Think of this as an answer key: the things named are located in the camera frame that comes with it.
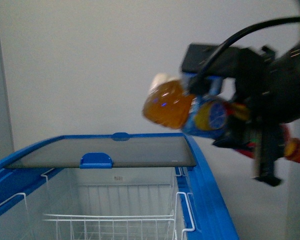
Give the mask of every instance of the glass freezer lid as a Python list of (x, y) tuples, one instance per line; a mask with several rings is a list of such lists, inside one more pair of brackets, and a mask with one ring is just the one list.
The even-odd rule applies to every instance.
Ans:
[(133, 168), (195, 166), (184, 135), (65, 136), (5, 168)]

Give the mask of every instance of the robotic arm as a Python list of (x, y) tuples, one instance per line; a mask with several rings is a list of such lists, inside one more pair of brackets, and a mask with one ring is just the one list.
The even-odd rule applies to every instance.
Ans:
[(244, 135), (249, 132), (255, 137), (254, 159), (255, 178), (271, 186), (281, 180), (275, 177), (274, 162), (284, 156), (285, 136), (281, 127), (300, 118), (300, 42), (282, 57), (269, 47), (258, 54), (249, 48), (229, 47), (235, 39), (250, 33), (252, 28), (300, 22), (300, 17), (276, 19), (258, 23), (236, 33), (219, 47), (211, 45), (190, 46), (182, 69), (194, 67), (189, 62), (193, 48), (203, 48), (208, 56), (200, 58), (203, 67), (190, 79), (188, 90), (191, 94), (206, 95), (211, 88), (208, 76), (235, 79), (235, 94), (232, 101), (244, 104), (250, 110), (249, 121), (229, 119), (225, 133), (213, 143), (217, 147), (238, 148), (244, 144)]
[[(280, 58), (267, 46), (256, 53), (231, 45), (257, 30), (298, 22), (300, 17), (274, 19), (244, 28), (219, 46), (191, 44), (181, 67), (192, 75), (188, 93), (177, 79), (159, 74), (143, 115), (254, 158), (254, 178), (279, 185), (275, 161), (286, 157), (300, 163), (300, 140), (285, 126), (300, 118), (300, 42)], [(229, 77), (235, 79), (232, 99), (212, 96)]]

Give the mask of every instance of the wire rack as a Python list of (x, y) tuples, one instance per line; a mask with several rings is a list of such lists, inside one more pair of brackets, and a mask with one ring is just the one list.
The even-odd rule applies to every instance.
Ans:
[[(52, 206), (44, 221), (55, 223), (56, 240), (183, 240), (195, 225), (188, 196), (176, 186), (175, 174), (160, 184), (72, 185), (69, 209), (81, 214), (55, 214), (61, 211)], [(185, 228), (181, 201), (190, 228)]]
[[(179, 201), (184, 199), (191, 221), (190, 228), (183, 228), (178, 238)], [(70, 240), (177, 240), (185, 239), (186, 232), (195, 230), (187, 194), (177, 192), (174, 210), (169, 215), (91, 216), (45, 214), (45, 221), (55, 222), (55, 239)]]
[[(87, 171), (78, 171), (78, 177), (72, 169), (49, 179), (52, 170), (41, 175), (46, 184), (29, 196), (17, 193), (0, 204), (23, 197), (0, 219), (0, 239), (184, 240), (186, 232), (195, 230), (189, 197), (178, 191), (176, 177), (181, 174), (176, 175), (174, 168), (164, 172), (168, 180), (151, 176), (156, 183), (145, 180), (138, 184), (133, 177), (126, 183), (118, 178), (119, 184), (97, 184), (102, 176), (87, 184), (80, 180), (82, 175), (91, 179)], [(189, 226), (185, 226), (184, 214), (190, 219)], [(12, 218), (18, 227), (11, 227), (7, 235), (2, 226)]]

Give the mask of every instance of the blue freezer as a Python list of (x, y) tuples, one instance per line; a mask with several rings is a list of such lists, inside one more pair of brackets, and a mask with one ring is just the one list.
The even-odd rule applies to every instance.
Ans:
[(182, 133), (63, 135), (0, 161), (0, 240), (237, 240)]

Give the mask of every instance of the bottle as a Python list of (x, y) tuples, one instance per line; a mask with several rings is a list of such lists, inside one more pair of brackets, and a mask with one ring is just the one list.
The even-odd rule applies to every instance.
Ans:
[(171, 129), (186, 123), (195, 95), (186, 94), (181, 80), (159, 73), (152, 81), (142, 113), (150, 121)]

